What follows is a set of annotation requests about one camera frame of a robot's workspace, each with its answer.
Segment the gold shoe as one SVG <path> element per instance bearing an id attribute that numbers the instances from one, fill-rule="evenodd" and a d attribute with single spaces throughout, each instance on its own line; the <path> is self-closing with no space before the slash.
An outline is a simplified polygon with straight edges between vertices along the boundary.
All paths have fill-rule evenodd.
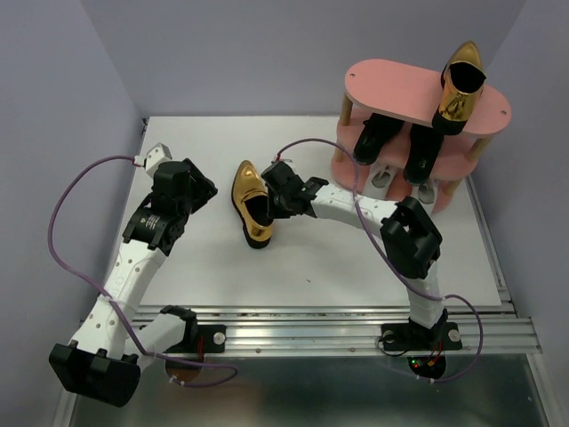
<path id="1" fill-rule="evenodd" d="M 461 44 L 441 73 L 442 96 L 431 120 L 432 128 L 443 135 L 457 135 L 469 121 L 486 80 L 477 44 Z"/>
<path id="2" fill-rule="evenodd" d="M 273 234 L 273 220 L 268 217 L 268 192 L 249 160 L 244 160 L 236 170 L 231 201 L 249 247 L 262 249 L 268 246 Z"/>

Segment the white sneaker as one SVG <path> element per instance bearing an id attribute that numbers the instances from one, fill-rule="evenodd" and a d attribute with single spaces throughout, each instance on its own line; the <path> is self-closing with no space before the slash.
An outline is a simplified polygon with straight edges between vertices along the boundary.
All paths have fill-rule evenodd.
<path id="1" fill-rule="evenodd" d="M 437 201 L 437 185 L 433 181 L 420 184 L 417 188 L 417 198 L 424 205 L 434 205 Z"/>
<path id="2" fill-rule="evenodd" d="M 370 185 L 372 189 L 387 191 L 396 174 L 396 167 L 376 163 L 371 169 L 370 174 Z"/>

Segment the black sneaker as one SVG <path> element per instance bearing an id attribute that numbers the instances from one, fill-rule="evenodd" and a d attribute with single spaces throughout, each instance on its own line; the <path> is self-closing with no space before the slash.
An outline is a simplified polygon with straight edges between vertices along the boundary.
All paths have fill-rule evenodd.
<path id="1" fill-rule="evenodd" d="M 444 135 L 437 130 L 413 124 L 410 130 L 410 150 L 403 176 L 407 183 L 419 186 L 432 172 L 442 147 Z"/>
<path id="2" fill-rule="evenodd" d="M 364 121 L 364 128 L 357 139 L 352 157 L 360 165 L 372 165 L 383 146 L 399 134 L 403 125 L 403 120 L 372 113 Z"/>

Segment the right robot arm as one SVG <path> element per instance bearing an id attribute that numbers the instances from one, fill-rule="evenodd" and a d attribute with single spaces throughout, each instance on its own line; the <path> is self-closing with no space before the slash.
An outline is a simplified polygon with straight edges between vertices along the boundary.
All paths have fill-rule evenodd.
<path id="1" fill-rule="evenodd" d="M 304 181 L 288 161 L 276 161 L 261 177 L 268 188 L 270 216 L 308 215 L 361 229 L 404 281 L 409 317 L 404 323 L 382 325 L 378 344 L 384 352 L 461 350 L 459 328 L 448 319 L 437 280 L 442 235 L 417 199 L 379 200 L 322 178 Z"/>

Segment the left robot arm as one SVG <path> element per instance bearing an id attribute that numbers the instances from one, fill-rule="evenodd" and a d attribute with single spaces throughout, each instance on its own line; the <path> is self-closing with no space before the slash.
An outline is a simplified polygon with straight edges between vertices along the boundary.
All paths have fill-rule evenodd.
<path id="1" fill-rule="evenodd" d="M 189 160 L 164 161 L 151 191 L 128 221 L 114 266 L 88 319 L 67 344 L 55 344 L 49 364 L 65 390 L 123 407 L 143 369 L 160 352 L 197 345 L 196 313 L 168 305 L 137 338 L 130 323 L 152 278 L 182 236 L 189 216 L 217 189 Z"/>

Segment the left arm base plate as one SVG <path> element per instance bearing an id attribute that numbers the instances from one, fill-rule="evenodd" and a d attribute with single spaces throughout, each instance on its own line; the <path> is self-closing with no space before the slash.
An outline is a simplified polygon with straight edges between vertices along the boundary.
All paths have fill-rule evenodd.
<path id="1" fill-rule="evenodd" d="M 199 325 L 195 336 L 183 341 L 175 347 L 179 353 L 205 355 L 225 352 L 227 327 L 222 324 Z"/>

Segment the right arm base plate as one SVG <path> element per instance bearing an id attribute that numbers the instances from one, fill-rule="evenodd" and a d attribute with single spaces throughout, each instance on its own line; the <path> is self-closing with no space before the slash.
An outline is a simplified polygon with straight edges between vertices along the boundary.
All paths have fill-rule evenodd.
<path id="1" fill-rule="evenodd" d="M 386 352 L 457 351 L 463 348 L 455 323 L 426 329 L 411 322 L 385 324 L 378 338 L 379 348 Z"/>

